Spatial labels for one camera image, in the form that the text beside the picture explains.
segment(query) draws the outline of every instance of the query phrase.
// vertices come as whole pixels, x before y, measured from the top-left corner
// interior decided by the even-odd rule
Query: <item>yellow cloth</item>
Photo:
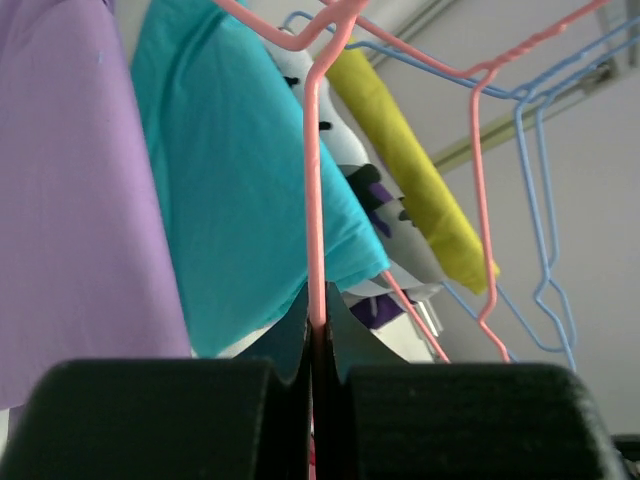
[[[474,293],[484,291],[480,238],[365,55],[360,49],[345,50],[327,78],[389,168],[409,216],[445,273]]]

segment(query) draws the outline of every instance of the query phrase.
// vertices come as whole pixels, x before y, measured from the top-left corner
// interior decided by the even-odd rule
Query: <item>purple cloth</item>
[[[404,310],[389,295],[366,298],[353,305],[350,310],[365,327],[371,330],[386,325],[404,313]]]
[[[79,357],[190,346],[101,0],[0,0],[0,409]]]

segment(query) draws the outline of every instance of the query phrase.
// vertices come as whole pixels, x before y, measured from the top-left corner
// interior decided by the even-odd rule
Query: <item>turquoise cloth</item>
[[[210,0],[154,0],[132,77],[191,342],[213,356],[307,279],[302,110],[260,38]],[[321,154],[326,276],[344,290],[389,262]]]

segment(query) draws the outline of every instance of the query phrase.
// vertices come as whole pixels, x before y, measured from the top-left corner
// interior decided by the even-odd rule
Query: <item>pink wire hanger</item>
[[[255,13],[236,2],[236,0],[213,0],[221,8],[236,17],[239,21],[247,25],[256,33],[270,42],[292,51],[299,51],[307,48],[313,40],[327,26],[335,24],[335,33],[329,43],[322,49],[313,63],[307,82],[305,84],[304,99],[304,153],[305,153],[305,206],[307,215],[307,255],[309,268],[309,316],[314,331],[322,334],[327,321],[325,304],[325,269],[324,269],[324,238],[322,219],[322,192],[320,177],[320,141],[318,125],[318,89],[320,80],[329,67],[338,58],[357,23],[369,32],[388,42],[408,55],[428,65],[440,68],[442,71],[457,77],[469,77],[480,71],[486,71],[485,77],[476,85],[471,92],[469,105],[470,130],[473,146],[474,177],[476,183],[476,195],[479,207],[480,223],[482,228],[483,249],[485,255],[485,267],[489,284],[489,295],[487,303],[482,309],[478,324],[484,333],[498,347],[504,361],[509,362],[507,348],[500,339],[491,331],[486,324],[486,319],[494,309],[497,301],[496,281],[493,271],[493,251],[491,245],[491,235],[489,228],[489,215],[486,200],[486,187],[484,182],[484,171],[482,165],[482,150],[480,144],[480,129],[478,119],[480,92],[495,78],[500,68],[505,64],[519,58],[540,42],[558,35],[566,27],[578,18],[592,12],[596,8],[607,3],[609,0],[593,0],[587,6],[577,10],[573,14],[565,17],[560,22],[552,25],[547,30],[533,35],[527,41],[509,50],[503,55],[496,57],[493,61],[479,63],[466,71],[453,69],[437,60],[429,57],[423,52],[405,44],[393,35],[375,26],[368,20],[360,17],[360,13],[365,8],[368,0],[321,0],[327,4],[316,17],[309,22],[304,30],[298,35],[290,35],[269,25],[258,17]],[[417,312],[406,298],[398,284],[393,279],[390,272],[384,272],[385,279],[389,282],[393,290],[404,303],[407,311],[414,322],[425,333],[429,342],[433,345],[441,358],[448,362],[449,359],[442,350],[431,331],[424,325]]]
[[[335,5],[334,0],[320,0],[326,5]],[[558,22],[551,25],[549,28],[543,30],[540,33],[536,33],[529,37],[524,42],[520,43],[516,47],[506,51],[505,53],[498,55],[493,60],[480,62],[467,70],[458,70],[446,65],[438,60],[430,57],[424,52],[404,43],[402,40],[391,35],[389,32],[383,30],[377,25],[373,24],[364,17],[358,16],[356,24],[369,33],[377,36],[381,40],[387,42],[392,47],[402,50],[407,55],[412,56],[416,60],[423,62],[431,67],[438,68],[440,71],[457,78],[469,78],[477,73],[486,72],[482,80],[471,90],[469,99],[469,119],[470,119],[470,136],[471,146],[473,149],[473,166],[474,166],[474,179],[476,185],[476,200],[478,203],[478,215],[480,218],[482,245],[484,250],[485,259],[485,271],[487,275],[488,283],[488,298],[487,302],[478,315],[478,325],[482,331],[489,337],[489,339],[498,347],[502,359],[505,362],[509,362],[509,352],[506,346],[500,341],[495,333],[488,327],[487,318],[496,306],[498,295],[496,290],[496,277],[493,270],[493,247],[491,243],[491,228],[489,225],[489,209],[487,206],[487,192],[484,179],[484,168],[482,161],[482,143],[480,141],[480,120],[479,120],[479,105],[480,94],[496,77],[498,72],[507,63],[517,60],[521,56],[530,52],[540,43],[545,40],[554,37],[564,32],[567,27],[580,19],[581,17],[588,15],[589,13],[597,10],[609,3],[610,0],[592,0],[584,7],[576,10],[575,12],[567,15]]]

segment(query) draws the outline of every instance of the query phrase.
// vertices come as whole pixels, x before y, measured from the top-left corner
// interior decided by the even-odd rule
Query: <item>fabric fold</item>
[[[190,356],[103,2],[0,2],[0,152],[0,409],[67,360]]]
[[[474,293],[484,291],[487,279],[478,235],[364,53],[345,50],[327,78],[405,194],[404,207],[444,272]],[[494,269],[499,274],[497,265]]]
[[[304,103],[304,86],[313,64],[308,51],[291,52],[263,40],[278,70],[298,102]],[[327,146],[360,205],[367,214],[391,262],[390,271],[401,288],[440,284],[444,274],[431,247],[415,228],[400,199],[383,183],[364,145],[335,110],[329,83],[323,79],[318,95],[320,138]],[[362,296],[391,291],[378,276],[354,286],[350,293]]]
[[[185,320],[214,356],[288,310],[307,279],[302,109],[253,31],[210,0],[155,0],[132,76]],[[324,145],[326,278],[389,268]]]

